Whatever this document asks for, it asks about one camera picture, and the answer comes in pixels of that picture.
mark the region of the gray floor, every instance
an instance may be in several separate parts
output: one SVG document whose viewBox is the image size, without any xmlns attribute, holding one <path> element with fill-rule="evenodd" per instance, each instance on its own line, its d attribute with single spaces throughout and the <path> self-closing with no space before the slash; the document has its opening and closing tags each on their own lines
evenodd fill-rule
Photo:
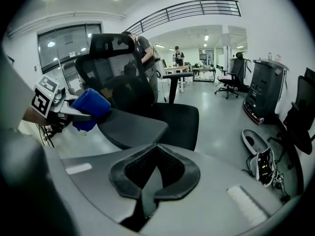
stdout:
<svg viewBox="0 0 315 236">
<path fill-rule="evenodd" d="M 247 169 L 246 160 L 250 156 L 243 143 L 241 133 L 244 129 L 252 129 L 263 139 L 274 136 L 278 128 L 274 125 L 255 124 L 242 109 L 242 101 L 246 94 L 240 93 L 238 98 L 230 95 L 227 100 L 225 92 L 214 95 L 217 83 L 190 82 L 185 86 L 184 93 L 177 92 L 175 103 L 188 104 L 199 109 L 199 131 L 196 144 L 196 152 L 219 158 L 234 167 Z M 163 82 L 164 95 L 168 98 L 169 85 Z M 162 83 L 159 81 L 159 102 L 164 102 Z M 61 158 L 98 155 L 119 151 L 99 131 L 97 126 L 83 136 L 72 125 L 69 125 L 61 134 L 53 137 L 55 147 Z M 271 142 L 271 148 L 278 158 L 282 147 Z M 284 174 L 284 183 L 289 195 L 297 193 L 297 180 L 295 168 L 288 170 L 288 156 L 285 155 L 278 165 L 278 169 Z M 269 189 L 275 195 L 281 197 L 278 190 Z"/>
</svg>

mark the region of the office chair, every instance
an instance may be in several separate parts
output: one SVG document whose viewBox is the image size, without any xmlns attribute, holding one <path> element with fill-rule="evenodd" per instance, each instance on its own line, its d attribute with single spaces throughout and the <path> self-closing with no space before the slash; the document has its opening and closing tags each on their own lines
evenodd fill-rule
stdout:
<svg viewBox="0 0 315 236">
<path fill-rule="evenodd" d="M 226 88 L 219 88 L 219 90 L 215 91 L 215 94 L 217 94 L 217 92 L 226 91 L 226 99 L 229 97 L 229 92 L 235 94 L 236 98 L 238 98 L 238 94 L 235 91 L 238 91 L 238 87 L 241 84 L 239 75 L 243 67 L 243 54 L 239 52 L 236 54 L 236 59 L 234 59 L 231 73 L 228 73 L 227 70 L 222 70 L 224 75 L 218 76 L 218 81 L 223 83 Z"/>
<path fill-rule="evenodd" d="M 159 143 L 194 150 L 198 109 L 173 104 L 178 78 L 192 76 L 192 73 L 164 75 L 163 78 L 171 79 L 169 104 L 154 103 L 141 58 L 134 50 L 132 39 L 124 34 L 93 34 L 90 53 L 79 57 L 75 67 L 86 85 L 103 95 L 113 108 L 166 122 L 168 129 Z"/>
<path fill-rule="evenodd" d="M 283 150 L 277 163 L 282 159 L 284 153 L 289 150 L 289 146 L 296 145 L 302 152 L 307 155 L 312 152 L 312 141 L 315 135 L 311 138 L 308 130 L 311 128 L 315 118 L 315 83 L 310 79 L 299 76 L 298 92 L 295 102 L 292 102 L 292 108 L 288 111 L 284 120 L 286 132 L 279 132 L 277 137 L 268 138 L 268 141 L 275 141 L 283 146 Z"/>
</svg>

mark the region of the backpack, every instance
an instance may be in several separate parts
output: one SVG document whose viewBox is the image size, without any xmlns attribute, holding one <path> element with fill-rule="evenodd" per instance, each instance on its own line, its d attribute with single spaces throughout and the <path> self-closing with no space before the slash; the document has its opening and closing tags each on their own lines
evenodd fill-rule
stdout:
<svg viewBox="0 0 315 236">
<path fill-rule="evenodd" d="M 138 44 L 140 45 L 139 41 L 138 41 L 139 36 L 136 36 L 136 41 L 138 42 Z M 157 62 L 161 59 L 161 55 L 158 53 L 158 51 L 156 50 L 156 48 L 154 47 L 154 45 L 149 41 L 150 47 L 153 50 L 153 57 L 154 57 L 154 62 Z"/>
</svg>

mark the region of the railing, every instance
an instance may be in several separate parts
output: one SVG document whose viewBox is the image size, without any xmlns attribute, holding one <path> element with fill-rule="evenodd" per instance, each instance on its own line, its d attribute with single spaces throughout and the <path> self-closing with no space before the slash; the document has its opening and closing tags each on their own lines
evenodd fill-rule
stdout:
<svg viewBox="0 0 315 236">
<path fill-rule="evenodd" d="M 238 2 L 235 0 L 194 0 L 182 2 L 159 10 L 132 25 L 126 31 L 139 35 L 167 22 L 199 15 L 241 16 Z"/>
</svg>

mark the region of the blue cloth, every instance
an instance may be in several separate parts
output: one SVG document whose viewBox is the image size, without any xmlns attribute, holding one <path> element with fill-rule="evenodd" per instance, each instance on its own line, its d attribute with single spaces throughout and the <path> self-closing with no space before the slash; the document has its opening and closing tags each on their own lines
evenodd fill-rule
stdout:
<svg viewBox="0 0 315 236">
<path fill-rule="evenodd" d="M 78 130 L 90 131 L 96 125 L 97 118 L 110 110 L 110 103 L 94 89 L 89 88 L 71 104 L 71 107 L 93 115 L 93 119 L 90 121 L 72 123 Z"/>
</svg>

